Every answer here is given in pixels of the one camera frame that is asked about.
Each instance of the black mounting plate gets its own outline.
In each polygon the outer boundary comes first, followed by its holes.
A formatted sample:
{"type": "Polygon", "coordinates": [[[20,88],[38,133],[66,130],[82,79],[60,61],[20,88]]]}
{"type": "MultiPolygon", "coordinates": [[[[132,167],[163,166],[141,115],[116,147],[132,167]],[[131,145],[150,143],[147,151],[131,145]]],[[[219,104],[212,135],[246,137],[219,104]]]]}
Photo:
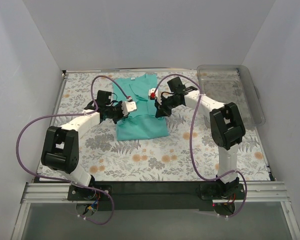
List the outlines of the black mounting plate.
{"type": "MultiPolygon", "coordinates": [[[[221,200],[222,198],[220,196],[216,195],[209,195],[209,194],[204,194],[205,188],[208,188],[211,183],[216,183],[215,181],[212,182],[205,182],[203,184],[200,184],[200,194],[201,194],[201,199],[202,200],[221,200]]],[[[239,183],[238,187],[233,191],[235,194],[235,199],[236,200],[243,200],[245,197],[245,191],[244,191],[244,186],[239,183]]]]}
{"type": "MultiPolygon", "coordinates": [[[[172,210],[199,209],[213,211],[213,200],[202,196],[201,187],[205,181],[102,181],[95,182],[94,187],[108,190],[115,202],[116,210],[172,210]]],[[[242,184],[237,189],[236,199],[243,199],[242,184]]],[[[70,186],[69,201],[93,201],[96,198],[85,199],[80,194],[82,188],[70,186]]],[[[104,194],[101,195],[99,211],[110,211],[111,202],[104,194]]]]}

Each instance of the black bracket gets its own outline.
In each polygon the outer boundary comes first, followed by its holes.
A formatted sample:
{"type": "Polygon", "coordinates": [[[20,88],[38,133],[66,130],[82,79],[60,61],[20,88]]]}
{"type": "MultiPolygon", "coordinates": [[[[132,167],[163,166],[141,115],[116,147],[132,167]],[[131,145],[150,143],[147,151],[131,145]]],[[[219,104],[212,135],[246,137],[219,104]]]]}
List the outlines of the black bracket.
{"type": "MultiPolygon", "coordinates": [[[[111,102],[112,92],[99,90],[96,96],[96,104],[98,105],[97,112],[100,113],[100,123],[106,119],[112,119],[114,124],[117,124],[118,121],[124,119],[124,113],[122,109],[122,101],[117,101],[116,105],[113,105],[115,102],[111,102]]],[[[88,103],[84,108],[85,110],[95,110],[96,106],[94,101],[88,103]]]]}
{"type": "Polygon", "coordinates": [[[70,174],[79,161],[79,136],[75,130],[65,130],[50,126],[45,134],[41,163],[53,170],[70,174]],[[63,149],[57,147],[64,143],[63,149]]]}
{"type": "MultiPolygon", "coordinates": [[[[103,191],[107,191],[109,195],[112,195],[112,186],[108,184],[90,184],[90,187],[100,189],[103,191]]],[[[97,199],[95,194],[95,191],[92,191],[90,189],[76,187],[71,185],[69,187],[68,197],[67,200],[69,201],[94,201],[97,199]]],[[[109,198],[105,194],[100,194],[99,201],[109,201],[109,198]]]]}
{"type": "Polygon", "coordinates": [[[220,179],[217,181],[206,181],[200,184],[200,194],[203,200],[215,200],[220,197],[230,197],[236,195],[236,199],[243,199],[244,186],[239,183],[237,177],[232,182],[224,184],[220,179]]]}
{"type": "Polygon", "coordinates": [[[180,77],[175,77],[167,82],[170,91],[173,95],[166,97],[161,97],[161,104],[158,103],[157,100],[154,102],[154,106],[156,107],[155,117],[170,117],[172,114],[172,109],[180,106],[186,105],[185,103],[185,95],[192,91],[198,90],[194,86],[186,87],[180,77]]]}
{"type": "Polygon", "coordinates": [[[210,112],[211,134],[214,142],[226,150],[242,142],[246,129],[235,103],[230,102],[224,107],[210,112]]]}

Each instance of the cable clip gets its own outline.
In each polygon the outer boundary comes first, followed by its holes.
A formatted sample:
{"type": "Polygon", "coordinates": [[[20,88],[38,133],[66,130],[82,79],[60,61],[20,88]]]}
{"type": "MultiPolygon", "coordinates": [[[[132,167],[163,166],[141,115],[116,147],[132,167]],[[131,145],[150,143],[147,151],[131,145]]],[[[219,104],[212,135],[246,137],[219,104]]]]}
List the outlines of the cable clip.
{"type": "Polygon", "coordinates": [[[89,118],[92,118],[91,114],[89,114],[91,111],[88,111],[88,110],[83,110],[82,113],[84,116],[87,116],[89,118]]]}

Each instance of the metal frame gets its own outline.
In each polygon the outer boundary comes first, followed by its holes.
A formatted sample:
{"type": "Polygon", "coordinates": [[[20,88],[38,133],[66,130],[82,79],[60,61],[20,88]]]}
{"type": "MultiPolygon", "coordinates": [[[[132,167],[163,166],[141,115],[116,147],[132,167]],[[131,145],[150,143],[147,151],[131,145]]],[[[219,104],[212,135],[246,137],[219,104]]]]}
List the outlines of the metal frame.
{"type": "MultiPolygon", "coordinates": [[[[25,186],[23,203],[89,203],[68,201],[70,183],[28,183],[25,186]]],[[[286,186],[281,181],[248,181],[247,202],[289,202],[286,186]]],[[[213,200],[214,203],[224,200],[213,200]]]]}
{"type": "MultiPolygon", "coordinates": [[[[109,73],[109,72],[164,72],[177,71],[189,72],[192,69],[180,68],[142,68],[142,69],[103,69],[103,70],[85,70],[85,71],[66,71],[63,74],[59,94],[56,100],[56,106],[53,111],[55,114],[58,111],[61,96],[69,73],[109,73]]],[[[28,214],[32,203],[47,203],[47,204],[73,204],[73,203],[92,203],[92,201],[68,201],[69,183],[27,183],[23,192],[19,214],[12,233],[12,240],[20,240],[22,238],[28,214]]],[[[300,240],[300,230],[295,219],[295,215],[291,208],[290,197],[282,181],[248,181],[247,182],[247,202],[280,202],[282,210],[289,227],[293,240],[300,240]]]]}
{"type": "Polygon", "coordinates": [[[300,240],[300,230],[291,207],[290,201],[281,202],[282,210],[293,240],[300,240]]]}

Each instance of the glass panel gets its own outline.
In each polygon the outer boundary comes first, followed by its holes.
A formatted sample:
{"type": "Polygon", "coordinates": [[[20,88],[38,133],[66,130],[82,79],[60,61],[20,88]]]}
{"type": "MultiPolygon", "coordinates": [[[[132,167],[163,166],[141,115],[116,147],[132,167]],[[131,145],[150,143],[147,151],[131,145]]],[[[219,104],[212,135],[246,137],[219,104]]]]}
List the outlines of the glass panel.
{"type": "MultiPolygon", "coordinates": [[[[188,209],[117,210],[108,224],[97,226],[73,214],[76,205],[72,203],[33,203],[22,239],[292,239],[280,202],[247,202],[228,221],[188,209]]],[[[92,218],[102,221],[108,215],[100,211],[92,218]]]]}

